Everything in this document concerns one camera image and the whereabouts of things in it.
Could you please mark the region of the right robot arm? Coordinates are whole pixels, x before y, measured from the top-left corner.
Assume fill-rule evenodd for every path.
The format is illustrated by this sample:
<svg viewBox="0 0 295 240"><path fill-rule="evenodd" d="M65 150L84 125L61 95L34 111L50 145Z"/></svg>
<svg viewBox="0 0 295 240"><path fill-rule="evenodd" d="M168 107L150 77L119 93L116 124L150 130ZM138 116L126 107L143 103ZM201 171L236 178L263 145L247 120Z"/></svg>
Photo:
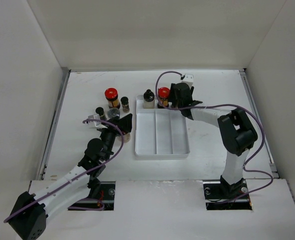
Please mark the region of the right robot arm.
<svg viewBox="0 0 295 240"><path fill-rule="evenodd" d="M227 150L225 167L219 183L206 183L204 196L210 201L236 198L245 187L243 165L258 139L258 134L245 110L239 107L228 111L202 107L201 101L193 99L193 90L194 88L185 82L172 83L168 101L180 110L184 117L217 127Z"/></svg>

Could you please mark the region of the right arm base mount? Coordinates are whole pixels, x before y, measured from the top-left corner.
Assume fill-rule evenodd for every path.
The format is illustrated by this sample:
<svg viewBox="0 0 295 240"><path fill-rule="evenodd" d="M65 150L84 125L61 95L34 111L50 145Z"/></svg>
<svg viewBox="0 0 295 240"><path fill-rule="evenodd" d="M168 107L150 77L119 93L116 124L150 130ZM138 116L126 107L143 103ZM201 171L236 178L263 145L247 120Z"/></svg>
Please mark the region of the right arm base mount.
<svg viewBox="0 0 295 240"><path fill-rule="evenodd" d="M244 179L233 185L228 185L222 179L204 181L203 192L208 211L252 210Z"/></svg>

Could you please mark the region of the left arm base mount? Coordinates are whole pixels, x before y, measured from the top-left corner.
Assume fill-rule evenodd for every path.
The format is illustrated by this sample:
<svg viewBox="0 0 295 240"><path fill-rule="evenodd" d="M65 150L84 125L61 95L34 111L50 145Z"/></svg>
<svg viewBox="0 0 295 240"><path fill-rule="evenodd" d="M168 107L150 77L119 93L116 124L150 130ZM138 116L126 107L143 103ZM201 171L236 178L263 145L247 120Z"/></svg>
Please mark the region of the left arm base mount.
<svg viewBox="0 0 295 240"><path fill-rule="evenodd" d="M101 182L98 190L91 190L88 197L77 201L69 211L113 211L115 206L116 182Z"/></svg>

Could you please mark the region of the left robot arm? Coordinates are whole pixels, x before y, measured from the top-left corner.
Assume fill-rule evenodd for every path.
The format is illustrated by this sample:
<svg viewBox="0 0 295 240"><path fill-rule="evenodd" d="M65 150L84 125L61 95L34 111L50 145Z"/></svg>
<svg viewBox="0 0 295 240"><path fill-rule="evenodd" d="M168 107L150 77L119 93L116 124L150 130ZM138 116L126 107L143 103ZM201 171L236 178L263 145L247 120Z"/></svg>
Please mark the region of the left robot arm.
<svg viewBox="0 0 295 240"><path fill-rule="evenodd" d="M95 199L100 193L98 176L107 163L121 150L113 152L117 137L125 143L125 135L132 131L133 115L113 117L109 120L87 118L83 124L94 123L100 132L91 139L84 156L68 173L51 185L34 193L23 192L16 200L10 215L4 220L23 240L36 240L47 224L60 212L83 199Z"/></svg>

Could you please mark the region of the small black lid spice bottle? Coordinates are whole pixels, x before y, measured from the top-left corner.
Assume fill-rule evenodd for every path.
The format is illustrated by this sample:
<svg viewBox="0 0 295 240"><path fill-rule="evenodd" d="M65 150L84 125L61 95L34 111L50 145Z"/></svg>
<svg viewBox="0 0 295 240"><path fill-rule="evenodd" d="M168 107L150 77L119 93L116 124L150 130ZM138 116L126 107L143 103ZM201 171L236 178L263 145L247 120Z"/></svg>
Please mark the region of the small black lid spice bottle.
<svg viewBox="0 0 295 240"><path fill-rule="evenodd" d="M130 106L129 106L129 99L126 96L123 96L121 99L121 105L122 105L122 110L124 113L129 113L130 112Z"/></svg>

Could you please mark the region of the white plastic organizer tray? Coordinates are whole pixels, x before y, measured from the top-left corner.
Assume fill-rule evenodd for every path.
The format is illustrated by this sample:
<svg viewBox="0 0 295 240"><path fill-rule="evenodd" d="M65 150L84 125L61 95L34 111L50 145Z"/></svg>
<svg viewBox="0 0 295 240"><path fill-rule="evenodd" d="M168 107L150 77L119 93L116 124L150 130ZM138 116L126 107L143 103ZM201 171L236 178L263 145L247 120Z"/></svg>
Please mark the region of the white plastic organizer tray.
<svg viewBox="0 0 295 240"><path fill-rule="evenodd" d="M145 160L180 160L190 154L188 129L180 111L143 108L144 98L136 97L134 153Z"/></svg>

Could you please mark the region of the red lid chili sauce jar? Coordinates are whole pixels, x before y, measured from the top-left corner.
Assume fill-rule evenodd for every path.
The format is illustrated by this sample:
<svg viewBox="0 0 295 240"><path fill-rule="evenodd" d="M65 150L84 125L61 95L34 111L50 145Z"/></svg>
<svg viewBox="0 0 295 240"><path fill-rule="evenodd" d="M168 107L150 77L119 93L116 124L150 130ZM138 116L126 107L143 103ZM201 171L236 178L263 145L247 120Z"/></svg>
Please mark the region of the red lid chili sauce jar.
<svg viewBox="0 0 295 240"><path fill-rule="evenodd" d="M104 92L104 96L108 102L108 107L110 109L111 108L117 108L117 109L120 108L121 104L119 101L119 94L115 88L113 88L113 87L107 88Z"/></svg>

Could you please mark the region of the clear lid pepper grinder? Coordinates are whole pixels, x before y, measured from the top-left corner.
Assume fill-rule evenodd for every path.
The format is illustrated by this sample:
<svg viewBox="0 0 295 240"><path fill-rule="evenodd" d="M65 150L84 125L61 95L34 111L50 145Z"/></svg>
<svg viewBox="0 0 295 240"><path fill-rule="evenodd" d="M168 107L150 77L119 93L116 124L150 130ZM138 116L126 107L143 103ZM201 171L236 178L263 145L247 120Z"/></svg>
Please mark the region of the clear lid pepper grinder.
<svg viewBox="0 0 295 240"><path fill-rule="evenodd" d="M109 119L112 119L112 118L119 118L121 115L120 113L120 110L116 107L112 107L108 110L107 112L107 116Z"/></svg>

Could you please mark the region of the white powder black cap bottle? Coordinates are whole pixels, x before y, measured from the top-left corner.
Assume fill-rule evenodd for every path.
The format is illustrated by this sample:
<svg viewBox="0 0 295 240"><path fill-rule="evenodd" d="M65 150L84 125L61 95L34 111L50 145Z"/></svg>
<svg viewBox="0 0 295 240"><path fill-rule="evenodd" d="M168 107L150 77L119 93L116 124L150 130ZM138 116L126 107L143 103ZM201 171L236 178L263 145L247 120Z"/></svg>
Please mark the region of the white powder black cap bottle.
<svg viewBox="0 0 295 240"><path fill-rule="evenodd" d="M144 109L153 109L155 107L155 94L147 89L143 94L143 108Z"/></svg>

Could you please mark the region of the black knob cap bottle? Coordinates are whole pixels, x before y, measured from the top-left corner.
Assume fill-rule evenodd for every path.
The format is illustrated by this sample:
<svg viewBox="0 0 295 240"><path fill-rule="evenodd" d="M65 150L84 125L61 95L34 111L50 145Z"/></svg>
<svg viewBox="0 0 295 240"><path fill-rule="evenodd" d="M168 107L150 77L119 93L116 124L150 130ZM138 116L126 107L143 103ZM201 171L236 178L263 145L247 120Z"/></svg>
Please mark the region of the black knob cap bottle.
<svg viewBox="0 0 295 240"><path fill-rule="evenodd" d="M131 139L131 134L130 133L126 133L126 134L123 135L123 141L125 143L129 142L130 139Z"/></svg>

